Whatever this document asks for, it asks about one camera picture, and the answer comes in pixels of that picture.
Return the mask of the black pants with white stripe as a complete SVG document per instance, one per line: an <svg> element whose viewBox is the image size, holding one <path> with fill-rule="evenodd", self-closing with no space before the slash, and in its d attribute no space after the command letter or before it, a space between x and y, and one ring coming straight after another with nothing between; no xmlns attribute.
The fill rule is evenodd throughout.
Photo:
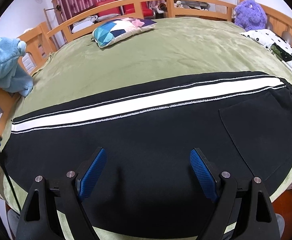
<svg viewBox="0 0 292 240"><path fill-rule="evenodd" d="M213 215L190 164L198 148L240 185L274 193L292 168L292 82L263 72L177 76L43 108L12 121L11 178L60 178L102 147L83 207L96 228L147 238L203 234Z"/></svg>

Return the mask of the light blue plush towel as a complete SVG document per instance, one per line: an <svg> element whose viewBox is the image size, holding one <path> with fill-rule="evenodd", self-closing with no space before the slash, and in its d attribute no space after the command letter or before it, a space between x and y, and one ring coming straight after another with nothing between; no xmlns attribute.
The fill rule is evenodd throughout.
<svg viewBox="0 0 292 240"><path fill-rule="evenodd" d="M33 78L18 63L26 54L20 38L0 37L0 88L26 97L33 89Z"/></svg>

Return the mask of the green plush bed blanket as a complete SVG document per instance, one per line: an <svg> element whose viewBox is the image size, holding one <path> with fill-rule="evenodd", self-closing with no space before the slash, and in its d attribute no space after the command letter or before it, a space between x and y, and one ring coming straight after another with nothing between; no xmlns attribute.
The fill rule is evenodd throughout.
<svg viewBox="0 0 292 240"><path fill-rule="evenodd" d="M50 54L34 75L32 92L13 107L2 146L17 115L122 87L222 72L263 72L292 82L292 72L242 32L230 22L184 17L161 19L153 30L102 49L91 35L78 38ZM17 209L28 191L13 179L12 183L10 188L0 167L0 197ZM108 238L123 235L96 230Z"/></svg>

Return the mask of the black phone on pillow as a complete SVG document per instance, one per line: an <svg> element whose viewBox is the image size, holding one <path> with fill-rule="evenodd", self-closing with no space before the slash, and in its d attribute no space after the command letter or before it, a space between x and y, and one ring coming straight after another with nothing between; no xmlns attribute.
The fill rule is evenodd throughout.
<svg viewBox="0 0 292 240"><path fill-rule="evenodd" d="M270 46L270 50L282 61L284 62L289 62L292 61L292 55L285 50L283 50L280 46L277 44L273 43Z"/></svg>

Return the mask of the white black flower pillow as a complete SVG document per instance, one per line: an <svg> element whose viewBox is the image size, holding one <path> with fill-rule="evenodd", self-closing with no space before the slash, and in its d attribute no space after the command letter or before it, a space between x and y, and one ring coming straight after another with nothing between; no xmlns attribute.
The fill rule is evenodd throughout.
<svg viewBox="0 0 292 240"><path fill-rule="evenodd" d="M274 54L292 72L292 46L269 29L249 30L240 33Z"/></svg>

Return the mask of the geometric blue pink pillow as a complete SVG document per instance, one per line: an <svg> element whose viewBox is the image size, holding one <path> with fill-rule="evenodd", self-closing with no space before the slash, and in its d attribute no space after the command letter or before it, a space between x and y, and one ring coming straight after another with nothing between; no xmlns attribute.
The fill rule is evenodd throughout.
<svg viewBox="0 0 292 240"><path fill-rule="evenodd" d="M97 43L99 48L106 48L134 35L153 30L156 23L153 20L141 18L117 18L94 29L92 40Z"/></svg>

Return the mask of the purple plush toy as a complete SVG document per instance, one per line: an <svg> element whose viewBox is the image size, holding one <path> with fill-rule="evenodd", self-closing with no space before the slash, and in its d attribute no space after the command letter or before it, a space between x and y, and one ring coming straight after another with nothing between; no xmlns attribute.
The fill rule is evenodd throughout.
<svg viewBox="0 0 292 240"><path fill-rule="evenodd" d="M244 0L234 9L235 25L245 31L264 29L267 23L267 16L263 8L255 0Z"/></svg>

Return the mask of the cluttered desk with papers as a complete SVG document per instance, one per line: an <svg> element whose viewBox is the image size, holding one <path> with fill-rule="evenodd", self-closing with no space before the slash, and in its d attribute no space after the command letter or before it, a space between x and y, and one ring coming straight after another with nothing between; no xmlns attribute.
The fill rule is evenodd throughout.
<svg viewBox="0 0 292 240"><path fill-rule="evenodd" d="M151 2L150 8L155 13L164 13L167 12L167 7L164 2L155 4L155 1ZM206 2L198 2L198 1L185 1L185 0L175 0L174 1L175 8L185 8L185 9L197 9L197 10L209 10L210 5Z"/></svg>

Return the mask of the wooden bed frame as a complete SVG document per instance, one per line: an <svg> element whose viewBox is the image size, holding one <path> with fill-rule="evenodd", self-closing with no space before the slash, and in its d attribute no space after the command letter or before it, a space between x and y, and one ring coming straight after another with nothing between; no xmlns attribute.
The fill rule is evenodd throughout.
<svg viewBox="0 0 292 240"><path fill-rule="evenodd" d="M59 45L57 46L57 41L54 41L54 36L61 32L64 38L64 44L73 42L86 34L91 33L97 26L106 22L106 20L100 21L95 25L85 27L78 32L72 33L69 26L74 25L75 22L84 20L85 18L93 15L98 15L100 12L109 11L113 8L122 7L124 14L122 17L140 17L145 18L144 15L144 3L153 4L152 1L159 1L158 4L153 8L153 13L156 14L156 10L159 8L158 14L164 14L166 18L174 18L177 16L198 16L199 18L207 18L208 20L215 21L226 21L231 22L235 17L235 7L237 4L227 3L220 0L114 0L112 2L105 2L87 9L86 11L80 12L69 20L62 22L57 27L51 27L49 18L47 17L46 11L53 10L59 11L57 14L61 15L61 9L56 6L53 9L45 9L46 20L40 22L35 28L29 29L24 32L18 38L22 41L25 41L27 44L27 51L29 53L30 59L32 59L34 64L34 69L31 69L32 72L27 72L26 67L22 62L22 58L18 58L18 64L27 72L27 74L33 75L37 71L43 68L43 65L46 64L48 56L56 51L59 51ZM209 10L199 10L192 9L190 5L187 5L189 8L181 7L181 1L186 2L198 2L198 3L207 3L214 4L215 9L219 7L224 7L224 11L209 11ZM292 36L292 18L287 16L284 13L281 13L271 7L260 4L261 8L264 10L267 16L267 22L269 21L272 26L275 34L282 34L284 31L289 33ZM0 107L3 110L3 113L0 114L0 135L2 135L9 115L13 106L19 100L20 94L10 95L6 91L0 88ZM292 183L292 169L290 170L288 176L284 179L284 182L279 186L279 188L270 196L272 202L274 202L281 194L284 193L286 189L289 188L289 185Z"/></svg>

